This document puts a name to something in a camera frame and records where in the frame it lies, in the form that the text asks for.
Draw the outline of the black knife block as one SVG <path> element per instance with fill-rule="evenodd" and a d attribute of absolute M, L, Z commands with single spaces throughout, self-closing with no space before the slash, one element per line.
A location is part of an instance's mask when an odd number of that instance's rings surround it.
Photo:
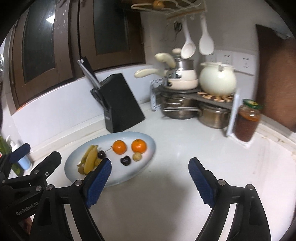
<path fill-rule="evenodd" d="M 90 93 L 103 107 L 105 126 L 110 133 L 123 132 L 144 121 L 144 113 L 121 73 L 100 82 L 86 57 L 77 63 L 93 85 Z"/>

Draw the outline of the white hanging hook rack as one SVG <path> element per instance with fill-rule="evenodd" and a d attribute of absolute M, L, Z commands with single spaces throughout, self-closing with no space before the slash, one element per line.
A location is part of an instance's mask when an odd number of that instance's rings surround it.
<path fill-rule="evenodd" d="M 207 12 L 205 1 L 159 0 L 131 1 L 131 9 L 162 14 L 167 20 Z"/>

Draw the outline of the longan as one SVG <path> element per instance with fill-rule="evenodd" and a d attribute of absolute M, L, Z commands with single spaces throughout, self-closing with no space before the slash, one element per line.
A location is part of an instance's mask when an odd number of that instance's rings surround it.
<path fill-rule="evenodd" d="M 95 167 L 97 167 L 100 164 L 101 161 L 102 160 L 100 158 L 97 158 L 96 161 L 95 161 Z"/>
<path fill-rule="evenodd" d="M 142 159 L 142 154 L 140 152 L 135 152 L 132 156 L 133 161 L 140 161 Z"/>
<path fill-rule="evenodd" d="M 80 166 L 78 167 L 78 172 L 81 174 L 81 175 L 84 175 L 84 167 L 83 166 Z"/>

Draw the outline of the dark round plum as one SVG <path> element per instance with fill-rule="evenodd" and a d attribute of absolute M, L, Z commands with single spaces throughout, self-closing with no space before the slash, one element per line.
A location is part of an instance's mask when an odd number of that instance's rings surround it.
<path fill-rule="evenodd" d="M 128 166 L 131 164 L 131 158 L 129 156 L 124 156 L 120 159 L 121 164 L 123 164 L 124 166 Z"/>

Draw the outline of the white hanging rice spoon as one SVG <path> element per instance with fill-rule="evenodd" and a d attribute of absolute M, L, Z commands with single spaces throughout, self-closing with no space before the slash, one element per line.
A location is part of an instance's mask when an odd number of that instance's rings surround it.
<path fill-rule="evenodd" d="M 205 13 L 202 13 L 200 15 L 200 23 L 201 23 L 202 35 L 199 40 L 199 52 L 202 55 L 210 55 L 214 52 L 215 46 L 214 46 L 214 41 L 211 38 L 207 29 Z"/>

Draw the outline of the white grey shelf rack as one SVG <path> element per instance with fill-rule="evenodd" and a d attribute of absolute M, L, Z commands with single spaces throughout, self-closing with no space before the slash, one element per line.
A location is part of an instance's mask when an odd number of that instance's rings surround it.
<path fill-rule="evenodd" d="M 178 96 L 183 96 L 187 97 L 193 100 L 197 100 L 200 103 L 207 103 L 210 105 L 218 106 L 220 108 L 226 108 L 231 110 L 230 118 L 229 118 L 229 123 L 226 131 L 226 136 L 229 136 L 233 132 L 233 127 L 234 127 L 234 122 L 236 118 L 236 111 L 238 109 L 238 101 L 239 101 L 239 96 L 237 94 L 234 94 L 234 99 L 232 102 L 215 102 L 212 100 L 207 100 L 204 99 L 200 96 L 197 95 L 197 92 L 201 91 L 201 89 L 195 88 L 191 90 L 172 90 L 172 89 L 167 89 L 163 86 L 163 79 L 157 79 L 151 82 L 150 86 L 150 97 L 151 97 L 151 109 L 153 111 L 156 110 L 161 110 L 161 98 L 160 94 L 169 94 L 169 95 L 178 95 Z"/>

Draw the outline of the dark cherry with stem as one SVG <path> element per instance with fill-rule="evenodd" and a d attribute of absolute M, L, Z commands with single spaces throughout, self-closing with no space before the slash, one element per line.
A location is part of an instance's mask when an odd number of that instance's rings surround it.
<path fill-rule="evenodd" d="M 100 150 L 100 151 L 98 152 L 98 154 L 97 154 L 97 157 L 98 157 L 99 159 L 104 159 L 104 158 L 106 158 L 106 157 L 107 157 L 107 153 L 108 153 L 110 150 L 112 150 L 112 148 L 109 148 L 109 149 L 107 149 L 107 150 Z"/>

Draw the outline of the steel pan under rack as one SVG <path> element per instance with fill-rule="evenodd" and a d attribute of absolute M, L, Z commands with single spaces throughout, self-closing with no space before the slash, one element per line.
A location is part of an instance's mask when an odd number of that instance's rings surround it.
<path fill-rule="evenodd" d="M 202 115 L 199 102 L 187 97 L 169 94 L 160 94 L 161 112 L 168 118 L 187 120 Z"/>

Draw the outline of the orange mandarin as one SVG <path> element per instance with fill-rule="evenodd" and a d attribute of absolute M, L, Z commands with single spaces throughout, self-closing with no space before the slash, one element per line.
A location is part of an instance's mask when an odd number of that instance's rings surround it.
<path fill-rule="evenodd" d="M 139 152 L 142 154 L 147 150 L 147 144 L 142 139 L 136 139 L 132 142 L 131 148 L 134 153 Z"/>
<path fill-rule="evenodd" d="M 122 140 L 116 140 L 113 144 L 112 144 L 112 150 L 118 154 L 118 155 L 122 155 L 127 151 L 127 146 L 125 144 L 124 141 Z"/>

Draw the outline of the glass jar green lid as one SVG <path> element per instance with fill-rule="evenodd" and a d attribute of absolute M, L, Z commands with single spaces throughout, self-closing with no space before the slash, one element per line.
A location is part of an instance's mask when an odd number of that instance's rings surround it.
<path fill-rule="evenodd" d="M 251 99 L 243 99 L 234 125 L 234 135 L 243 142 L 249 142 L 261 119 L 262 106 Z"/>

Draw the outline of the wooden lattice trivet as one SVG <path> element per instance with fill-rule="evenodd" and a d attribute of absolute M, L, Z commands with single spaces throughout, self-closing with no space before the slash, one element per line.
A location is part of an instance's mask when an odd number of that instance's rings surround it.
<path fill-rule="evenodd" d="M 211 95 L 211 94 L 208 94 L 206 92 L 203 92 L 203 91 L 199 91 L 197 92 L 197 95 L 204 98 L 204 99 L 207 99 L 207 100 L 212 100 L 212 101 L 215 101 L 215 102 L 232 102 L 234 97 L 231 95 L 231 96 L 227 96 L 227 97 L 220 97 L 220 96 L 216 96 L 216 95 Z"/>

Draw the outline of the light blue oval plate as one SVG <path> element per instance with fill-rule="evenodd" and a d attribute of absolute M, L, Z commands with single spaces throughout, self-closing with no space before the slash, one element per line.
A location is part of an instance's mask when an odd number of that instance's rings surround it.
<path fill-rule="evenodd" d="M 131 160 L 131 164 L 125 166 L 120 162 L 120 159 L 125 156 L 132 158 L 134 152 L 131 145 L 136 139 L 143 140 L 147 145 L 147 150 L 142 154 L 142 158 L 139 161 Z M 112 144 L 117 140 L 124 141 L 127 145 L 127 151 L 122 155 L 116 154 L 111 149 Z M 64 171 L 69 181 L 74 182 L 77 179 L 84 179 L 85 175 L 78 172 L 77 165 L 80 163 L 85 152 L 91 145 L 98 145 L 99 150 L 106 151 L 106 157 L 111 161 L 112 171 L 107 180 L 106 187 L 121 184 L 137 176 L 140 172 L 147 168 L 156 151 L 156 143 L 154 139 L 144 133 L 122 132 L 94 138 L 93 140 L 77 147 L 67 158 Z"/>

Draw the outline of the white wall socket strip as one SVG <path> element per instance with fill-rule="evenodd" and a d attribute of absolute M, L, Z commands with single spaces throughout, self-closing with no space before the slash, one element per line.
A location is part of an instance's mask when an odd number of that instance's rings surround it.
<path fill-rule="evenodd" d="M 205 56 L 208 62 L 221 62 L 231 65 L 236 72 L 254 76 L 256 73 L 256 57 L 252 54 L 233 52 L 226 50 L 214 50 L 210 55 Z"/>

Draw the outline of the white hanging ladle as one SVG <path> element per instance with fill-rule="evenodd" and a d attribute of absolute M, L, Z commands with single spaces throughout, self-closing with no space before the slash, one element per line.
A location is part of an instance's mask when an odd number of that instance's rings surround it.
<path fill-rule="evenodd" d="M 181 57 L 183 59 L 189 59 L 195 54 L 196 45 L 191 39 L 186 18 L 182 19 L 182 29 L 183 29 L 184 36 L 185 36 L 185 43 L 181 49 Z"/>

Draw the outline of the yellow banana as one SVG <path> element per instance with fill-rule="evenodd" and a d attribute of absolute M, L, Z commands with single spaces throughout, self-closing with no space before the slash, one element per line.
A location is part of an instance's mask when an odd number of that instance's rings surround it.
<path fill-rule="evenodd" d="M 77 165 L 78 167 L 81 167 L 81 166 L 86 162 L 86 159 L 87 159 L 87 157 L 88 157 L 90 151 L 91 151 L 92 149 L 94 149 L 94 148 L 95 148 L 95 145 L 90 145 L 90 146 L 89 146 L 89 148 L 87 149 L 87 151 L 86 151 L 85 154 L 83 155 L 83 157 L 82 157 L 80 163 Z"/>
<path fill-rule="evenodd" d="M 84 165 L 84 174 L 87 175 L 94 169 L 95 161 L 97 159 L 98 154 L 98 146 L 94 146 L 94 148 L 89 152 L 86 162 Z"/>

